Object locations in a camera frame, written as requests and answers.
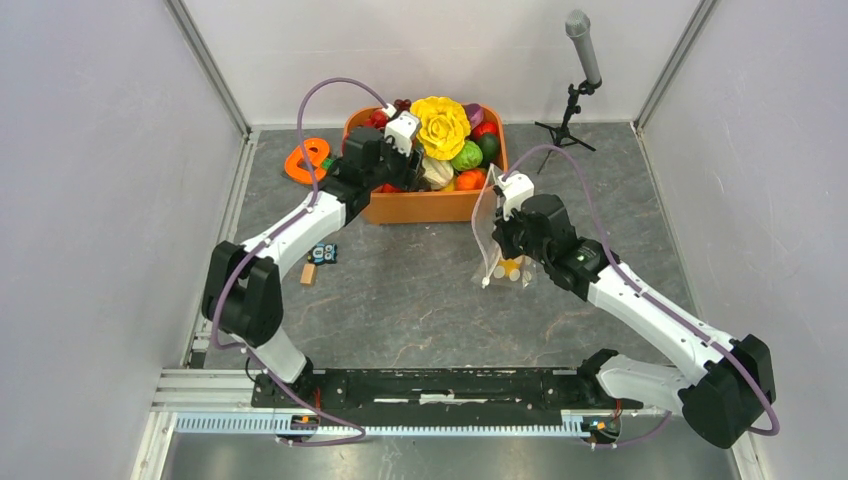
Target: wooden block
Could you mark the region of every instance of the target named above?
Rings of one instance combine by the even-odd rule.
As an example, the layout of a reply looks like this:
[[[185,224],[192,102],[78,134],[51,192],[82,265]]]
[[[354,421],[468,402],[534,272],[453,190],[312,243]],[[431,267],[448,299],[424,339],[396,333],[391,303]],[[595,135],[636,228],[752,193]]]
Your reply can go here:
[[[315,264],[307,263],[303,266],[303,272],[300,274],[301,285],[312,286],[315,284]]]

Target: white wall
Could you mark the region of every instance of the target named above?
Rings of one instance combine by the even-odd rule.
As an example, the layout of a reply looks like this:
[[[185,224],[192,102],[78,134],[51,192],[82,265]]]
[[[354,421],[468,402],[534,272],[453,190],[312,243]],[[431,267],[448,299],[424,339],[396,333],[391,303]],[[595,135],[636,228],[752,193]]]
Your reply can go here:
[[[848,466],[848,4],[721,2],[646,129],[696,301],[772,349],[775,479]]]
[[[0,476],[127,478],[240,136],[164,2],[0,12]]]
[[[186,0],[253,125],[293,124],[301,98],[327,77],[384,95],[447,95],[494,107],[505,121],[562,118],[569,82],[585,77],[565,35],[582,7],[603,87],[577,121],[632,120],[697,0]],[[373,101],[355,87],[317,95],[307,123],[338,126]]]

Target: gray stone floor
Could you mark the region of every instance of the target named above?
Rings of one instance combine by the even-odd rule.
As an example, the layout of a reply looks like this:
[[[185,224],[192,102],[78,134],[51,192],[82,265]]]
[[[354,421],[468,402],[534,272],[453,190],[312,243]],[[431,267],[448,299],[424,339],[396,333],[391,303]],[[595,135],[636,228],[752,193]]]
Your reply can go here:
[[[592,184],[613,249],[654,288],[691,309],[629,125],[581,124],[572,132],[598,149],[569,147]],[[307,131],[312,136],[334,147],[341,142],[339,129]],[[550,140],[531,125],[508,125],[505,136],[511,161]],[[305,198],[306,187],[281,175],[296,143],[294,131],[260,135],[237,240],[260,233]],[[536,175],[541,161],[530,159],[521,171],[537,192],[563,198],[578,234],[597,237],[571,167],[553,157]],[[472,283],[481,256],[467,223],[374,226],[358,218],[327,240],[338,244],[339,263],[319,267],[313,287],[299,283],[302,263],[283,280],[285,329],[318,368],[576,366],[604,347],[664,360],[623,323],[544,275],[524,290]],[[211,351],[206,361],[207,368],[243,364],[233,350]]]

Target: orange bin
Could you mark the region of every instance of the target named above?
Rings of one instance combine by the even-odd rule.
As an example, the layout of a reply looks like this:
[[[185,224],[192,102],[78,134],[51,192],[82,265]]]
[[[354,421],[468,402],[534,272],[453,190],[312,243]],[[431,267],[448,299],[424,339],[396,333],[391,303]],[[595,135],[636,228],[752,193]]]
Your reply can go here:
[[[492,162],[506,171],[506,142],[503,123],[497,113],[483,105],[483,119],[498,126],[501,151]],[[345,124],[345,135],[352,128],[365,123],[376,107],[364,108],[354,113]],[[362,212],[368,223],[434,223],[468,222],[480,190],[462,192],[407,192],[371,194],[371,204]]]

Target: black tripod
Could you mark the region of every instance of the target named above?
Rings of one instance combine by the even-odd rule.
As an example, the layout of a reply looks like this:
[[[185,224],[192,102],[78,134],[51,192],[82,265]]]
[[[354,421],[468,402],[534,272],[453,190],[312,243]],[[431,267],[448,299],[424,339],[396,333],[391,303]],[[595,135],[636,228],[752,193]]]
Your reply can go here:
[[[550,125],[546,125],[541,122],[535,122],[536,125],[547,129],[551,134],[551,143],[557,147],[569,147],[571,145],[583,145],[591,151],[595,151],[595,147],[589,145],[588,143],[580,140],[571,134],[568,129],[568,122],[571,121],[571,116],[580,113],[580,105],[577,105],[577,100],[580,95],[592,95],[595,93],[595,89],[600,86],[600,82],[598,85],[592,86],[589,85],[587,80],[583,80],[577,88],[574,88],[574,84],[568,86],[568,107],[565,108],[565,113],[562,116],[562,124],[559,127],[552,127]],[[545,155],[545,160],[542,162],[542,165],[539,167],[539,170],[536,173],[542,173],[542,169],[545,168],[545,164],[548,163],[548,159],[551,157],[552,151],[548,151],[548,154]]]

